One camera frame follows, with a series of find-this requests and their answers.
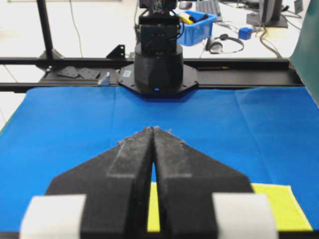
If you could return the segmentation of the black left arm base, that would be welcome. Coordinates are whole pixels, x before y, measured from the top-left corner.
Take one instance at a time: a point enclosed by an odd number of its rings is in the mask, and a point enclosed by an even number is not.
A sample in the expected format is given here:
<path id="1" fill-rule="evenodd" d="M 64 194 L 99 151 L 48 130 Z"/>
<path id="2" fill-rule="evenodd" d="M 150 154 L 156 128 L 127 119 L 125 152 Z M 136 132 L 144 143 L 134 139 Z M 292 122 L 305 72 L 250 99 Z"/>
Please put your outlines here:
<path id="1" fill-rule="evenodd" d="M 183 78 L 170 80 L 164 75 L 156 76 L 148 83 L 135 78 L 134 65 L 120 70 L 118 83 L 120 86 L 145 98 L 178 98 L 199 86 L 198 71 L 184 65 Z"/>

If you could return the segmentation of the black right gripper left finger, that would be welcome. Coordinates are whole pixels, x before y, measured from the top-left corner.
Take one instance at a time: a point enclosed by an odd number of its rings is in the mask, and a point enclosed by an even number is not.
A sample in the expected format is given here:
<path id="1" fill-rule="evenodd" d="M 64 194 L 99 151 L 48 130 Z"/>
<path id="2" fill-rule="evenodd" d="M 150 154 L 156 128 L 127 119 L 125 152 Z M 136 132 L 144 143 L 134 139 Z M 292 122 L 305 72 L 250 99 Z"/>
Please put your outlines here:
<path id="1" fill-rule="evenodd" d="M 153 130 L 55 176 L 34 196 L 21 222 L 22 239 L 134 238 L 145 224 Z"/>

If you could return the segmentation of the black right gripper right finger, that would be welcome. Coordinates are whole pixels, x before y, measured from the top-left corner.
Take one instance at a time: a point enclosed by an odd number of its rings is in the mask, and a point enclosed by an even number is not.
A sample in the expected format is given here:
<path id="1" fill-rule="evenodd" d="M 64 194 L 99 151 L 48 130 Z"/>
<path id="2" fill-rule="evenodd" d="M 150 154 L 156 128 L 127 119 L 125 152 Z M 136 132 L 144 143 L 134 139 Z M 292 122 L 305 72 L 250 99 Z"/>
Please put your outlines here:
<path id="1" fill-rule="evenodd" d="M 160 229 L 168 239 L 276 239 L 267 197 L 241 172 L 154 128 Z"/>

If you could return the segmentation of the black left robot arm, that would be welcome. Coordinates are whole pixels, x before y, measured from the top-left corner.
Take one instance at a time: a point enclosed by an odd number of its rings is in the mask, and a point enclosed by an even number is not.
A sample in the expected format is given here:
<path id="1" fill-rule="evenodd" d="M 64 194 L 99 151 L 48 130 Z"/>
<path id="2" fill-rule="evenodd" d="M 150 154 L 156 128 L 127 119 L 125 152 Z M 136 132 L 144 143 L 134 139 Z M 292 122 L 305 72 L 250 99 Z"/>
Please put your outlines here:
<path id="1" fill-rule="evenodd" d="M 173 13 L 176 0 L 140 0 L 145 9 L 139 16 L 135 47 L 134 78 L 154 91 L 176 90 L 183 80 L 182 47 L 177 39 L 183 33 L 180 17 Z"/>

